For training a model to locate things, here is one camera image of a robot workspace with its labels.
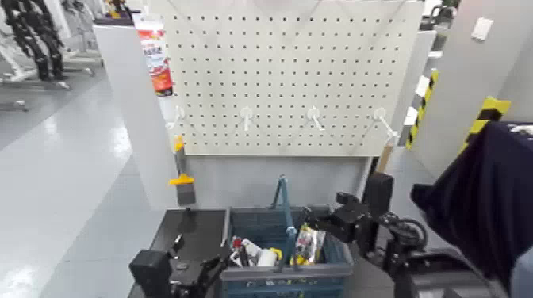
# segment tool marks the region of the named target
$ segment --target metal peg hook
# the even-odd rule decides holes
[[[374,120],[379,121],[385,126],[385,129],[387,130],[387,135],[389,138],[387,139],[387,143],[389,141],[393,141],[393,143],[397,142],[397,139],[399,139],[399,135],[397,131],[394,131],[389,123],[385,120],[385,115],[387,114],[387,111],[384,108],[379,108],[374,111]]]
[[[165,127],[167,127],[168,129],[174,128],[174,126],[176,126],[178,121],[185,118],[185,115],[186,115],[185,110],[181,106],[176,105],[176,107],[174,108],[174,112],[176,113],[174,121],[168,122],[167,124],[165,124]]]
[[[250,119],[254,116],[254,113],[247,106],[240,110],[240,117],[244,119],[244,131],[247,132],[250,128]]]
[[[318,122],[318,117],[320,117],[320,111],[316,108],[316,106],[313,106],[309,111],[307,111],[307,119],[312,120],[315,122],[316,127],[320,131],[324,131],[325,129],[320,125],[320,122]]]

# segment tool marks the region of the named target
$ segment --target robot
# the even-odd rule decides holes
[[[469,262],[450,250],[426,251],[428,233],[416,220],[399,218],[389,211],[393,177],[374,173],[366,184],[363,199],[337,193],[342,206],[327,215],[315,215],[304,208],[310,228],[326,231],[344,243],[353,243],[359,255],[387,273],[394,281],[396,298],[495,298],[498,295]],[[378,230],[391,234],[385,247],[378,247]],[[168,252],[142,250],[129,268],[146,297],[203,298],[228,266],[229,253],[208,261],[191,262],[197,273],[191,280],[170,281],[171,260],[183,246],[179,236]]]
[[[55,80],[65,79],[63,56],[59,51],[63,43],[55,30],[52,15],[44,4],[44,0],[0,0],[0,4],[6,13],[6,24],[13,29],[18,46],[28,57],[33,58],[39,79],[45,82],[52,80],[48,70],[48,58],[39,47],[33,31],[48,48],[53,78]]]

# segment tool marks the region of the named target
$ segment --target hazard tape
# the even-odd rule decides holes
[[[431,77],[429,78],[429,85],[426,89],[426,94],[424,95],[424,97],[422,97],[422,101],[420,101],[420,107],[418,108],[418,116],[416,117],[415,124],[411,127],[409,137],[407,138],[407,142],[405,143],[405,147],[409,150],[412,149],[412,143],[416,138],[416,134],[418,134],[420,122],[424,118],[424,114],[426,113],[426,107],[428,106],[428,102],[431,100],[431,95],[433,94],[433,89],[438,78],[439,71],[433,70],[433,72],[431,73]]]
[[[498,101],[494,97],[487,97],[479,110],[479,115],[477,115],[474,125],[472,125],[472,128],[469,130],[465,143],[462,145],[461,150],[459,150],[459,154],[468,147],[468,144],[472,142],[489,121],[499,121],[509,110],[510,106],[510,101]]]

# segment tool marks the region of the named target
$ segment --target light switch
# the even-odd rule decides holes
[[[474,30],[472,32],[472,37],[476,40],[486,40],[487,35],[490,31],[490,27],[493,25],[493,23],[494,20],[490,20],[484,17],[478,18],[476,25],[474,26]]]

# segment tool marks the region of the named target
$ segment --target black fabric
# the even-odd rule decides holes
[[[533,245],[533,136],[509,124],[489,122],[432,187],[412,190],[430,227],[507,290]]]

